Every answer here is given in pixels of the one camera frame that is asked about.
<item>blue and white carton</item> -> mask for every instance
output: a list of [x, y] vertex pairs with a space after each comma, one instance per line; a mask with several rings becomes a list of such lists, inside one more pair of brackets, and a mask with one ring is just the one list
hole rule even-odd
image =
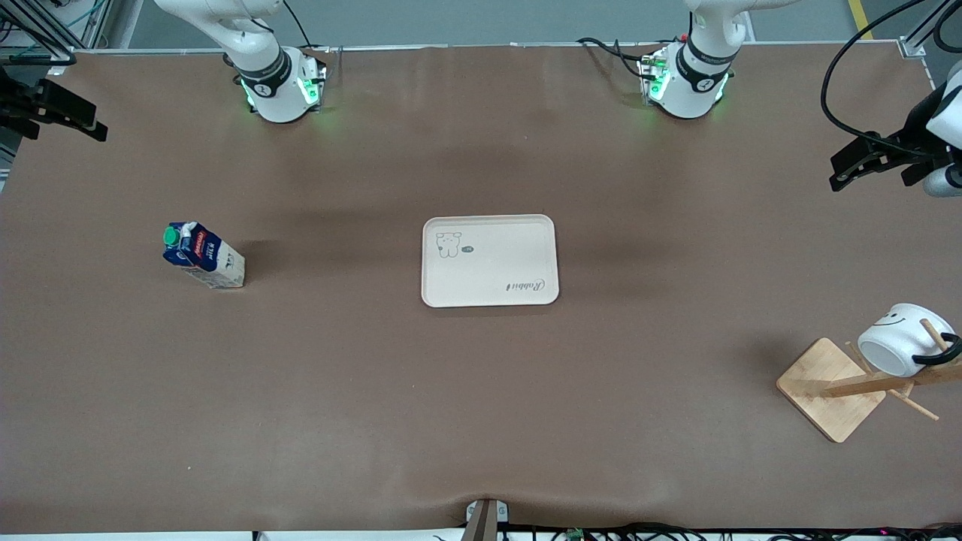
[[243, 256], [196, 221], [172, 221], [164, 259], [212, 289], [243, 286]]

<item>square wooden base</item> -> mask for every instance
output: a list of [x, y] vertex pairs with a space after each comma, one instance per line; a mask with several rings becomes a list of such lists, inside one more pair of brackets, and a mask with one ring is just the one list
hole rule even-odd
[[885, 398], [885, 391], [824, 398], [819, 392], [835, 379], [865, 372], [831, 340], [820, 338], [807, 349], [775, 385], [822, 434], [842, 443]]

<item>mug handle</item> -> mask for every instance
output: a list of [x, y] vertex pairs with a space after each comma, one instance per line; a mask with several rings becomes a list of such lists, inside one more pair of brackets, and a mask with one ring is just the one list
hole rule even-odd
[[945, 351], [935, 355], [912, 355], [912, 360], [915, 361], [915, 364], [926, 366], [944, 365], [957, 357], [959, 353], [962, 353], [962, 339], [959, 339], [957, 335], [950, 332], [940, 334], [942, 335], [942, 340], [952, 342], [952, 345]]

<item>rectangular white tray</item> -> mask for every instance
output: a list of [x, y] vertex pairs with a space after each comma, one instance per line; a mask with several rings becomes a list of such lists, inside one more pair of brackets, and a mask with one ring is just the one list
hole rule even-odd
[[550, 304], [554, 222], [544, 215], [433, 218], [424, 224], [421, 298], [433, 308]]

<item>brown table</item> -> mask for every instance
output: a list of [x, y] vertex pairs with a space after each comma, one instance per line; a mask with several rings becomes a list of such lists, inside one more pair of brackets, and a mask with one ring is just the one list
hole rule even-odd
[[[566, 526], [962, 519], [958, 385], [843, 445], [774, 387], [895, 302], [962, 325], [959, 202], [828, 188], [837, 48], [746, 47], [695, 121], [579, 48], [345, 53], [292, 125], [219, 56], [81, 57], [63, 83], [110, 140], [43, 128], [0, 196], [0, 528], [444, 527], [481, 496]], [[928, 91], [877, 43], [831, 99], [887, 133]], [[500, 213], [554, 219], [558, 301], [424, 306], [424, 222]], [[175, 219], [248, 285], [165, 263]]]

